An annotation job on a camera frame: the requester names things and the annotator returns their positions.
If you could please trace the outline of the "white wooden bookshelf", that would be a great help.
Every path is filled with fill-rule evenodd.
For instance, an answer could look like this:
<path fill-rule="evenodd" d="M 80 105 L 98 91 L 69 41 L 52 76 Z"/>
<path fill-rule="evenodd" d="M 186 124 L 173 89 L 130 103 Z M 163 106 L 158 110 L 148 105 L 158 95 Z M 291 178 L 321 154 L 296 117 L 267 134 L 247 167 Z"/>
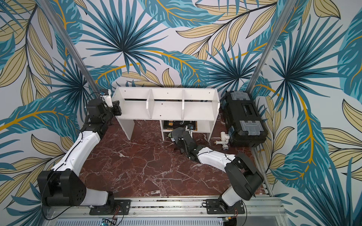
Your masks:
<path fill-rule="evenodd" d="M 116 119 L 128 139 L 136 120 L 159 121 L 161 135 L 165 121 L 196 121 L 195 133 L 210 139 L 219 115 L 220 99 L 216 89 L 118 87 L 112 101 L 119 101 L 122 114 Z"/>

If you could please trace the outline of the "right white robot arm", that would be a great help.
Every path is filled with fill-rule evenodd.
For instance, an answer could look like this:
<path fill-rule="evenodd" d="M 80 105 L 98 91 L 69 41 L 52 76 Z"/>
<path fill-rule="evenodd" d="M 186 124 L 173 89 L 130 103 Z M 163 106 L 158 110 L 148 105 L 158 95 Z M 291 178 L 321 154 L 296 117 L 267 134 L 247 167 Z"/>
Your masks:
<path fill-rule="evenodd" d="M 226 154 L 198 145 L 186 127 L 174 129 L 168 137 L 191 161 L 212 166 L 227 174 L 231 186 L 218 199 L 206 200 L 206 207 L 211 209 L 212 214 L 237 212 L 242 201 L 249 201 L 264 182 L 262 173 L 244 153 Z"/>

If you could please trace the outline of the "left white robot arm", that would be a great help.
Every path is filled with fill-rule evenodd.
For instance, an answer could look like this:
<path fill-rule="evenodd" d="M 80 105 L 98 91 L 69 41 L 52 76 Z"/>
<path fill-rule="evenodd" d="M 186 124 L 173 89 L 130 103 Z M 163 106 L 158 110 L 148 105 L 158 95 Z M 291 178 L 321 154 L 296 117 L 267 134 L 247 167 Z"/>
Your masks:
<path fill-rule="evenodd" d="M 42 171 L 37 178 L 44 206 L 115 206 L 112 192 L 87 188 L 79 174 L 113 117 L 122 111 L 119 101 L 109 96 L 90 100 L 86 108 L 88 114 L 75 143 L 51 170 Z"/>

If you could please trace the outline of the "black yellow book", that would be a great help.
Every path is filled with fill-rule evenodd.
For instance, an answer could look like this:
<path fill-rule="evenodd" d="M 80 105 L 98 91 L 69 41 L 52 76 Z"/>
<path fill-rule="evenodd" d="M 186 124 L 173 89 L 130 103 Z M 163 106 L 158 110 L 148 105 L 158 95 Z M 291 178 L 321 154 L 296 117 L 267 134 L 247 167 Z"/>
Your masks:
<path fill-rule="evenodd" d="M 164 130 L 174 130 L 177 128 L 183 128 L 187 126 L 189 130 L 197 131 L 196 121 L 163 121 Z"/>

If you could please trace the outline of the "white pvc pipe fitting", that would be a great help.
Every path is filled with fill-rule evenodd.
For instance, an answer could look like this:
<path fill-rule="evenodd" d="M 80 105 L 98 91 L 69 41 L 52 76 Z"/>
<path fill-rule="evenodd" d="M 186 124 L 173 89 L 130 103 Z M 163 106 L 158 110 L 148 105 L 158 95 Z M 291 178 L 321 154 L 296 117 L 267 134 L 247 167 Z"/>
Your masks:
<path fill-rule="evenodd" d="M 224 151 L 228 151 L 229 150 L 229 141 L 230 141 L 230 136 L 228 134 L 226 134 L 225 132 L 221 132 L 220 141 L 215 141 L 215 144 L 222 145 L 222 149 Z"/>

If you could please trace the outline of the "black plastic toolbox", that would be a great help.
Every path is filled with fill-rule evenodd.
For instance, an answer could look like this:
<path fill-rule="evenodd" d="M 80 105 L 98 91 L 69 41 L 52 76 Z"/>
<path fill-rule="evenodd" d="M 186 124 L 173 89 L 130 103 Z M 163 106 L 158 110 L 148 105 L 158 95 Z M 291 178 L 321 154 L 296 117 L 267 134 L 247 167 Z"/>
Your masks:
<path fill-rule="evenodd" d="M 257 147 L 266 141 L 267 128 L 248 93 L 226 92 L 221 107 L 232 147 Z"/>

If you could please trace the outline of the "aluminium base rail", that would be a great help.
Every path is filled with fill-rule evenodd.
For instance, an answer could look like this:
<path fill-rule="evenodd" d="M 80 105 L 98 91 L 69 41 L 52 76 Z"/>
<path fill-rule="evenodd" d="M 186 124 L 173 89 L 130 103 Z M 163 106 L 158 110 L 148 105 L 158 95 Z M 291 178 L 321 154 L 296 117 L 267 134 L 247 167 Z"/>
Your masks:
<path fill-rule="evenodd" d="M 106 215 L 92 207 L 52 207 L 43 226 L 290 226 L 280 198 L 261 196 L 240 201 L 224 214 L 216 196 L 120 198 Z"/>

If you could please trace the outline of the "left aluminium corner post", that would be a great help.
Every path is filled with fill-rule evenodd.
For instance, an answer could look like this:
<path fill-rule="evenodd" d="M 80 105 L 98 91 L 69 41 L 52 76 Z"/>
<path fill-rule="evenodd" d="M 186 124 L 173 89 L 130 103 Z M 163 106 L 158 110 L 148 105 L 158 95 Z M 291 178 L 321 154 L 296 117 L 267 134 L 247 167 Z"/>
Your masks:
<path fill-rule="evenodd" d="M 83 74 L 84 78 L 86 79 L 89 87 L 91 90 L 95 93 L 96 97 L 98 98 L 100 96 L 100 90 L 98 89 L 95 81 L 91 77 L 90 72 L 88 71 L 85 63 L 83 62 L 80 54 L 78 53 L 75 45 L 73 44 L 72 40 L 69 37 L 68 32 L 66 31 L 66 28 L 64 28 L 64 25 L 62 25 L 62 22 L 60 18 L 57 16 L 56 11 L 51 6 L 50 1 L 46 0 L 39 0 L 37 1 L 39 7 L 44 11 L 44 14 L 48 17 L 50 23 L 53 25 L 54 30 L 57 32 L 57 34 L 60 36 L 61 40 L 65 44 L 65 47 L 68 49 L 71 57 L 75 61 L 75 63 L 78 65 L 81 73 Z"/>

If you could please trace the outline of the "aluminium corner post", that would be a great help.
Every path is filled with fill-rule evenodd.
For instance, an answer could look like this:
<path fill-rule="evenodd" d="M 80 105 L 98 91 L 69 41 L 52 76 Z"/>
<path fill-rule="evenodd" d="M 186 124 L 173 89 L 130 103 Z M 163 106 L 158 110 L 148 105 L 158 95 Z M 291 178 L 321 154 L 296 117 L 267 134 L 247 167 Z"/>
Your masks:
<path fill-rule="evenodd" d="M 255 86 L 255 83 L 257 82 L 258 76 L 262 71 L 263 66 L 265 65 L 265 62 L 270 54 L 270 52 L 272 51 L 280 33 L 283 30 L 283 27 L 285 25 L 285 23 L 288 20 L 288 17 L 294 7 L 294 5 L 296 4 L 297 0 L 290 0 L 290 1 L 286 1 L 285 6 L 283 8 L 283 11 L 281 12 L 278 20 L 276 21 L 276 25 L 275 28 L 273 30 L 273 32 L 271 32 L 271 35 L 269 37 L 268 42 L 266 43 L 265 49 L 258 61 L 257 66 L 255 67 L 255 70 L 249 80 L 246 92 L 248 94 L 252 94 L 252 90 Z"/>
<path fill-rule="evenodd" d="M 83 62 L 80 54 L 78 53 L 75 45 L 73 44 L 72 40 L 69 37 L 68 32 L 66 31 L 66 28 L 64 28 L 64 25 L 62 25 L 62 22 L 60 18 L 57 16 L 56 11 L 51 6 L 50 1 L 46 0 L 39 0 L 37 1 L 39 7 L 44 11 L 44 14 L 48 17 L 50 23 L 53 25 L 54 30 L 57 32 L 57 34 L 60 36 L 61 40 L 65 44 L 65 47 L 68 49 L 71 57 L 75 61 L 75 63 L 78 65 L 81 73 L 83 74 L 84 78 L 86 79 L 89 87 L 91 90 L 95 93 L 96 97 L 98 98 L 100 96 L 100 90 L 98 89 L 95 81 L 91 77 L 90 72 L 88 71 L 85 63 Z"/>

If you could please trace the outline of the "right aluminium corner post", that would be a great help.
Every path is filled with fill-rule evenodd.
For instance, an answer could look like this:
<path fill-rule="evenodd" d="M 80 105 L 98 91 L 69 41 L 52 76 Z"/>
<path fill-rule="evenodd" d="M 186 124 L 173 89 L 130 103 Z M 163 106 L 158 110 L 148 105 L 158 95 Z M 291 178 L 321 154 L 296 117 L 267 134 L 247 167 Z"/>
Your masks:
<path fill-rule="evenodd" d="M 255 67 L 255 70 L 249 80 L 246 92 L 248 94 L 252 94 L 252 90 L 255 86 L 255 83 L 257 82 L 258 76 L 262 71 L 263 66 L 265 65 L 265 62 L 270 54 L 270 52 L 272 51 L 280 33 L 283 30 L 283 27 L 285 25 L 285 23 L 288 20 L 288 17 L 294 7 L 294 5 L 296 4 L 297 0 L 290 0 L 290 1 L 286 1 L 285 6 L 283 8 L 283 11 L 281 12 L 278 20 L 276 21 L 276 25 L 275 28 L 273 30 L 273 32 L 271 32 L 271 35 L 269 37 L 268 42 L 266 43 L 265 49 L 258 61 L 257 66 Z"/>

